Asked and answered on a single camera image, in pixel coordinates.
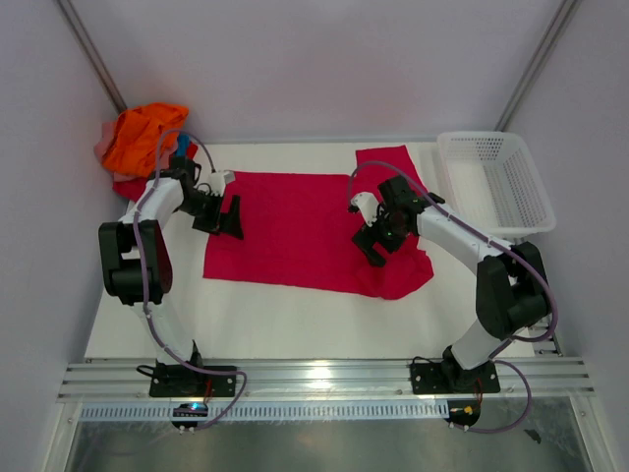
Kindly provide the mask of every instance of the metal pole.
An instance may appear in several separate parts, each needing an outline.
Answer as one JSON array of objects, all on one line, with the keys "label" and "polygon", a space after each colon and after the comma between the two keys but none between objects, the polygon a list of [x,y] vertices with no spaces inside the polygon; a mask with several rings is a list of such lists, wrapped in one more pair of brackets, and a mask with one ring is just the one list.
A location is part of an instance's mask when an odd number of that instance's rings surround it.
[{"label": "metal pole", "polygon": [[495,131],[506,131],[522,102],[540,76],[543,66],[557,45],[557,41],[566,30],[570,20],[581,5],[581,0],[563,0],[557,9],[550,25],[546,29],[538,48],[529,61],[527,68],[520,78],[518,85],[511,94],[500,119],[495,125]]},{"label": "metal pole", "polygon": [[109,96],[109,99],[116,108],[116,111],[118,113],[122,113],[127,109],[127,104],[120,94],[120,91],[116,87],[116,83],[111,77],[111,74],[109,74],[109,71],[107,70],[107,67],[105,66],[102,58],[100,57],[96,46],[94,46],[94,43],[89,37],[87,29],[81,21],[79,13],[75,9],[74,5],[72,5],[71,0],[55,0],[55,3],[61,9],[61,13],[68,22],[68,26],[72,30],[72,33],[75,35],[75,38],[79,42],[79,45],[86,54],[87,60],[89,61],[91,68],[98,76],[100,84]]}]

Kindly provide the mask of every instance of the metal extrusion bar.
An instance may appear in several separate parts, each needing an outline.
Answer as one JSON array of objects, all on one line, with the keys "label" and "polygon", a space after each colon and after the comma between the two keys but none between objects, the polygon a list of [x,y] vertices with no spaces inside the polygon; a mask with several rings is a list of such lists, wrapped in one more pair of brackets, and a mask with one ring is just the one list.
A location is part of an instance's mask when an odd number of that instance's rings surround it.
[{"label": "metal extrusion bar", "polygon": [[122,113],[127,109],[127,104],[125,103],[125,100],[123,99],[120,91],[116,87],[116,83],[109,74],[109,71],[107,70],[104,61],[100,57],[96,46],[89,37],[87,29],[81,21],[81,17],[79,16],[79,13],[72,4],[72,1],[55,0],[55,2],[57,3],[57,5],[59,5],[61,13],[68,22],[68,26],[72,30],[72,33],[75,35],[75,38],[79,42],[79,45],[86,54],[87,60],[91,64],[91,68],[98,76],[98,80],[102,84],[102,87],[109,96],[112,104],[116,108],[116,111],[118,113]]},{"label": "metal extrusion bar", "polygon": [[546,29],[538,48],[529,61],[518,85],[511,94],[500,119],[495,125],[495,131],[505,131],[515,116],[518,108],[540,76],[543,66],[554,50],[557,41],[568,27],[570,20],[579,8],[581,0],[563,0],[557,9],[550,25]]},{"label": "metal extrusion bar", "polygon": [[48,448],[41,472],[66,470],[66,463],[75,438],[75,431],[83,412],[82,403],[66,403],[62,406],[57,427]]},{"label": "metal extrusion bar", "polygon": [[599,399],[573,395],[570,402],[594,472],[625,470],[616,456],[617,440],[611,433]]},{"label": "metal extrusion bar", "polygon": [[[580,358],[533,357],[509,359],[527,377],[535,396],[565,396],[567,391],[593,395],[594,388]],[[136,372],[151,359],[93,360],[71,364],[59,391],[60,402],[163,401],[148,397],[149,382]],[[413,395],[407,360],[211,360],[236,365],[249,382],[242,401],[405,400]],[[487,397],[526,394],[519,377],[496,366],[502,392]],[[422,395],[426,399],[457,399],[469,395]],[[179,398],[178,401],[199,400]]]}]

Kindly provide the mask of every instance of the crumpled orange fabric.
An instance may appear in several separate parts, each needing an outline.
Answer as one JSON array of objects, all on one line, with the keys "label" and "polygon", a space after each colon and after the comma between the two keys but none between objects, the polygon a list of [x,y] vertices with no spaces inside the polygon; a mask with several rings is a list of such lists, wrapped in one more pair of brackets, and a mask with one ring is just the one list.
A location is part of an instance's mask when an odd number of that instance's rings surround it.
[{"label": "crumpled orange fabric", "polygon": [[[114,140],[103,155],[102,165],[118,174],[148,177],[155,168],[155,148],[166,130],[181,128],[188,117],[185,106],[152,103],[126,110],[118,117]],[[178,133],[162,143],[161,153],[173,147]]]}]

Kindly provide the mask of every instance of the white basket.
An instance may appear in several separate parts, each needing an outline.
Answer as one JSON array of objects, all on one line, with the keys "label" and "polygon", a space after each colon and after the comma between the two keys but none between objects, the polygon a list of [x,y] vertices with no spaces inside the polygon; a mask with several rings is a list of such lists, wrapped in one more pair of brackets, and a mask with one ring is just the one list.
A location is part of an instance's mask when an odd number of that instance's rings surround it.
[{"label": "white basket", "polygon": [[548,195],[524,140],[512,133],[457,132],[437,138],[442,197],[464,219],[500,237],[555,227]]}]

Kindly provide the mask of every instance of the pink towel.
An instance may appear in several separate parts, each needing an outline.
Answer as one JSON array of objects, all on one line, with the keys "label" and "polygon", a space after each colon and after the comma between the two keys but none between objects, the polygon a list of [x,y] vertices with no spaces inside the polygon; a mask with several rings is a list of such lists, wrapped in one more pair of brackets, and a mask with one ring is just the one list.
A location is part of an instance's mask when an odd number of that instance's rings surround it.
[{"label": "pink towel", "polygon": [[[420,180],[405,147],[357,151],[359,164],[367,160],[389,162]],[[383,167],[367,167],[355,179],[353,195],[369,191],[379,196],[377,185],[393,175]],[[245,240],[211,236],[203,276],[386,300],[414,292],[432,278],[430,259],[417,249],[418,238],[409,237],[392,255],[382,251],[385,267],[371,266],[352,243],[363,220],[347,211],[348,180],[347,175],[236,172],[225,202],[241,196]]]}]

